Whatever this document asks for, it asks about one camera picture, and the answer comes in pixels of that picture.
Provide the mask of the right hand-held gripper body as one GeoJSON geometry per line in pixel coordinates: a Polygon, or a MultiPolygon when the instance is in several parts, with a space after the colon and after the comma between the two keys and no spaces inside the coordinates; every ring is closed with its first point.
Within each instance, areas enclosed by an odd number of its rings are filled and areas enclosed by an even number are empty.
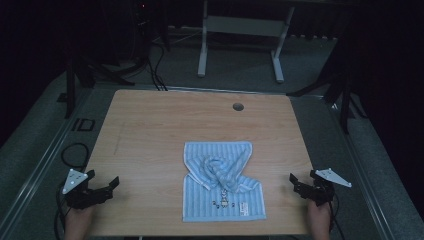
{"type": "Polygon", "coordinates": [[[299,192],[301,198],[310,199],[317,206],[331,202],[335,196],[334,185],[339,184],[344,187],[351,188],[352,183],[348,182],[337,174],[332,168],[316,170],[316,173],[321,177],[320,181],[316,181],[312,185],[302,183],[299,180],[299,192]]]}

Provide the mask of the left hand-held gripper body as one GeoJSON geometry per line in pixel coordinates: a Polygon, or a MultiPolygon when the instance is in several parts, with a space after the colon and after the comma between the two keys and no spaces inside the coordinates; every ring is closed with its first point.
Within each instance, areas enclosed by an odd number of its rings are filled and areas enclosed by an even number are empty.
{"type": "Polygon", "coordinates": [[[70,208],[85,209],[102,204],[113,197],[112,194],[100,193],[98,189],[84,187],[82,182],[87,178],[86,173],[70,169],[62,188],[62,194],[70,208]]]}

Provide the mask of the blue striped towel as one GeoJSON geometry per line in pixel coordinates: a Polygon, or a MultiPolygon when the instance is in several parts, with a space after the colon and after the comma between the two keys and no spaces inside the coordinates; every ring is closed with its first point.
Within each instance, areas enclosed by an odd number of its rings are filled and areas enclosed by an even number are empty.
{"type": "Polygon", "coordinates": [[[253,153],[248,141],[187,142],[183,162],[182,220],[254,221],[266,218],[262,184],[243,171],[253,153]]]}

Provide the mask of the person's left hand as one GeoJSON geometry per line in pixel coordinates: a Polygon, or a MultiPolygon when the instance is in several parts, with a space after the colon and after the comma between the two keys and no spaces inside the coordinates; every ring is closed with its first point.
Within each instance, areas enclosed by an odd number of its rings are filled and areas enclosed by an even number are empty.
{"type": "Polygon", "coordinates": [[[95,207],[70,208],[65,218],[64,240],[85,240],[92,223],[95,207]]]}

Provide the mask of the person's right hand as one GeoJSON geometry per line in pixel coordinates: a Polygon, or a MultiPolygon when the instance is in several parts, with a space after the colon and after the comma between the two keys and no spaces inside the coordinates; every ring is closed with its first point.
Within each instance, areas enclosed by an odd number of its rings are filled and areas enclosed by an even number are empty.
{"type": "Polygon", "coordinates": [[[331,209],[328,203],[317,206],[308,201],[307,223],[314,240],[330,240],[331,209]]]}

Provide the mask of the black metal stand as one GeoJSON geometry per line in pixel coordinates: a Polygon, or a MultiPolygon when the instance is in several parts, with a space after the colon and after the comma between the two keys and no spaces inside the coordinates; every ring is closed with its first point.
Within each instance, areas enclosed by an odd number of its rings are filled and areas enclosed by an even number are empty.
{"type": "Polygon", "coordinates": [[[338,99],[341,99],[339,124],[343,132],[348,134],[350,104],[353,104],[356,110],[359,109],[351,97],[354,80],[352,63],[353,60],[349,54],[343,53],[341,50],[333,50],[325,62],[318,79],[304,88],[287,93],[287,96],[301,97],[324,85],[329,85],[323,95],[323,100],[326,104],[334,105],[338,99]]]}
{"type": "Polygon", "coordinates": [[[58,101],[66,103],[65,119],[69,119],[76,107],[75,79],[85,88],[92,88],[95,84],[92,72],[98,72],[112,82],[120,85],[134,86],[134,82],[127,81],[124,75],[135,72],[143,66],[143,62],[136,60],[135,64],[117,71],[112,71],[93,58],[82,54],[71,55],[66,62],[66,92],[61,93],[58,101]]]}

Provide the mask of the dark equipment rack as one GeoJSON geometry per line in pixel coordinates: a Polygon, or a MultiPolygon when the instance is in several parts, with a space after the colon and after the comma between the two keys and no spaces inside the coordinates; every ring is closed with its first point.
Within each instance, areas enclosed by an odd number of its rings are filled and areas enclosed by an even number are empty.
{"type": "Polygon", "coordinates": [[[131,17],[136,31],[135,63],[137,67],[147,63],[155,37],[162,41],[167,51],[170,50],[168,3],[168,0],[130,0],[131,17]]]}

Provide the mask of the metal floor rail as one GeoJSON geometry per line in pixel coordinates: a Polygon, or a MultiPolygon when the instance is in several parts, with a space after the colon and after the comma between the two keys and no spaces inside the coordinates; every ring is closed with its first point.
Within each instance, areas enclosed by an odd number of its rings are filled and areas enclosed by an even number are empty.
{"type": "Polygon", "coordinates": [[[53,91],[44,93],[0,148],[0,240],[27,208],[73,121],[53,91]]]}
{"type": "Polygon", "coordinates": [[[352,162],[356,182],[373,218],[381,240],[395,240],[393,214],[389,212],[391,186],[400,185],[388,155],[371,123],[346,108],[347,120],[342,119],[342,103],[337,100],[329,107],[335,115],[352,162]]]}

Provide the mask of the white metal table frame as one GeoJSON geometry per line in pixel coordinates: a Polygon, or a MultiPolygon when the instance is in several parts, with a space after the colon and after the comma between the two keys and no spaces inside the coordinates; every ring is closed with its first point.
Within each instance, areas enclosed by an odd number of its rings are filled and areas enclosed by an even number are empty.
{"type": "Polygon", "coordinates": [[[208,44],[207,38],[209,33],[226,33],[241,34],[263,37],[277,37],[278,44],[275,49],[270,52],[271,62],[274,70],[275,80],[277,83],[285,81],[280,55],[288,35],[291,20],[295,12],[295,7],[288,8],[286,18],[284,20],[265,20],[237,18],[226,16],[215,16],[208,13],[208,0],[203,0],[202,14],[202,40],[198,62],[197,76],[204,77],[206,75],[208,44]]]}

